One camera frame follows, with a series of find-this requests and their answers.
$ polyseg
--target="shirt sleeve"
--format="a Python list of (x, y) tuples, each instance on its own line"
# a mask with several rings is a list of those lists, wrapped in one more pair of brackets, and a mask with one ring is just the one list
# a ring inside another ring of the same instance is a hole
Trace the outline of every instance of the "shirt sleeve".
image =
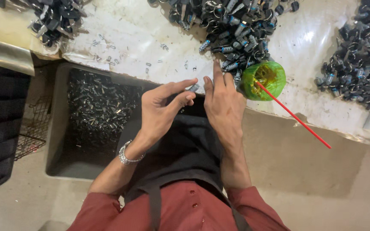
[(67, 231), (102, 231), (120, 212), (118, 197), (104, 193), (89, 193)]
[(281, 218), (260, 196), (256, 187), (230, 189), (228, 199), (253, 230), (286, 230)]

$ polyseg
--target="red straw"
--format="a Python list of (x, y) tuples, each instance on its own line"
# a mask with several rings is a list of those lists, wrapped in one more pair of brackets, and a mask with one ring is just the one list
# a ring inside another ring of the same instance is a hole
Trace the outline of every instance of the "red straw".
[(326, 145), (328, 148), (331, 148), (331, 146), (325, 142), (320, 136), (318, 136), (314, 131), (312, 131), (311, 128), (308, 127), (304, 122), (302, 122), (296, 115), (294, 115), (285, 105), (283, 105), (279, 100), (275, 98), (260, 82), (257, 81), (258, 86), (262, 88), (270, 97), (272, 97), (273, 100), (275, 100), (281, 107), (283, 107), (291, 116), (293, 116), (299, 123), (301, 123), (310, 133), (312, 133), (316, 138), (318, 138), (324, 145)]

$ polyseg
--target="apron strap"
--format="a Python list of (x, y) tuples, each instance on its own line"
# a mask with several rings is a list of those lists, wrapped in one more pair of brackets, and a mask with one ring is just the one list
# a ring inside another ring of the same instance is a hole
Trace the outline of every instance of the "apron strap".
[(245, 218), (233, 207), (231, 207), (231, 209), (232, 214), (234, 215), (234, 220), (238, 231), (252, 231), (251, 227), (249, 226), (248, 222), (246, 222)]
[(161, 223), (161, 190), (159, 186), (152, 187), (147, 190), (149, 195), (149, 208), (151, 212), (151, 227), (153, 231), (159, 229)]

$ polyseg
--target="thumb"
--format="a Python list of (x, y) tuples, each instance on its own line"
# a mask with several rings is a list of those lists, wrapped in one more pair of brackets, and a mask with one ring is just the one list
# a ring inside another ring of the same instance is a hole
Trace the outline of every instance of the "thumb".
[(205, 85), (203, 86), (204, 89), (205, 89), (205, 101), (210, 103), (212, 101), (212, 98), (213, 98), (212, 80), (208, 76), (205, 76), (203, 78), (203, 81), (205, 82)]
[(169, 113), (176, 115), (179, 109), (185, 107), (190, 100), (195, 99), (196, 97), (197, 96), (193, 92), (190, 91), (182, 92), (179, 95), (177, 95), (170, 104), (168, 104), (166, 110)]

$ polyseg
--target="silver wristwatch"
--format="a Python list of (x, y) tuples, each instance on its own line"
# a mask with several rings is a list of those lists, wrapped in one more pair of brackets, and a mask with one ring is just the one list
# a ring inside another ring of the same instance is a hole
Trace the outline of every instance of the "silver wristwatch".
[(142, 160), (142, 158), (145, 156), (145, 154), (143, 154), (138, 160), (128, 160), (125, 156), (125, 149), (127, 148), (128, 144), (131, 143), (132, 140), (129, 140), (128, 142), (126, 142), (122, 148), (119, 150), (119, 160), (121, 161), (121, 163), (125, 164), (125, 165), (130, 165), (130, 164), (135, 164), (135, 163), (138, 163), (140, 160)]

